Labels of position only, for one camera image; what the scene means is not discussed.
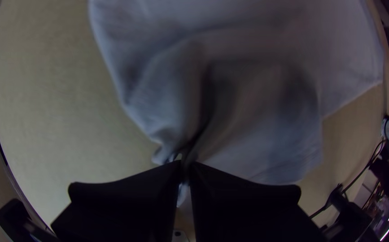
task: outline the white fabric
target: white fabric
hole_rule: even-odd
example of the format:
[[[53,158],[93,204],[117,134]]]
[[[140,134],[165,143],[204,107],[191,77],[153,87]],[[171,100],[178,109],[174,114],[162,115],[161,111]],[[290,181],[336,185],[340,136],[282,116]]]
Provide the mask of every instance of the white fabric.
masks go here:
[[[188,161],[298,181],[321,162],[322,117],[382,80],[363,1],[90,0],[90,19],[157,164],[189,145]]]

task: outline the white towel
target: white towel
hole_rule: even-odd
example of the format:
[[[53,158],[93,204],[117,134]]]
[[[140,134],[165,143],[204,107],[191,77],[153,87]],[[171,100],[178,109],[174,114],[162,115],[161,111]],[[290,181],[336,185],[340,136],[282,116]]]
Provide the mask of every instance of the white towel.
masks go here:
[[[322,117],[382,80],[362,0],[90,0],[122,106],[161,148],[262,184],[322,159]]]

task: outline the cable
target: cable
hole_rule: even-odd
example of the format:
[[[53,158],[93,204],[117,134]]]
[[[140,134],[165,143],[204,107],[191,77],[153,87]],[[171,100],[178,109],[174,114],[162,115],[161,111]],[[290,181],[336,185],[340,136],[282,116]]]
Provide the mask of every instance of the cable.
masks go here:
[[[372,162],[374,161],[374,159],[377,157],[377,155],[380,154],[381,150],[384,148],[384,146],[382,146],[387,140],[386,139],[383,139],[381,140],[377,146],[375,147],[374,149],[374,152],[372,153],[370,159],[369,159],[369,162],[368,164],[365,166],[365,168],[359,173],[359,175],[356,176],[356,178],[344,189],[342,190],[341,194],[344,194],[345,198],[348,200],[348,197],[347,197],[347,193],[346,191],[357,181],[357,179],[359,179],[359,177],[363,174],[363,172],[366,171],[366,169],[372,164]],[[310,215],[310,219],[313,219],[314,217],[316,217],[317,215],[319,215],[321,212],[323,212],[324,210],[326,210],[328,208],[328,204],[325,204],[323,207],[321,207],[319,210],[317,210],[315,213],[311,214]]]
[[[341,194],[345,193],[358,179],[359,177],[366,171],[366,169],[369,168],[369,166],[374,162],[374,159],[377,157],[377,155],[381,152],[381,150],[383,149],[383,147],[381,147],[381,149],[378,151],[378,154],[377,154],[377,149],[380,147],[380,145],[382,145],[383,143],[385,143],[386,140],[382,140],[380,143],[377,144],[377,146],[375,147],[374,149],[374,153],[371,155],[371,158],[369,159],[369,162],[368,164],[365,166],[365,168],[363,168],[363,170],[356,176],[356,178],[354,180],[352,180],[350,182],[350,184],[344,188],[341,192]]]

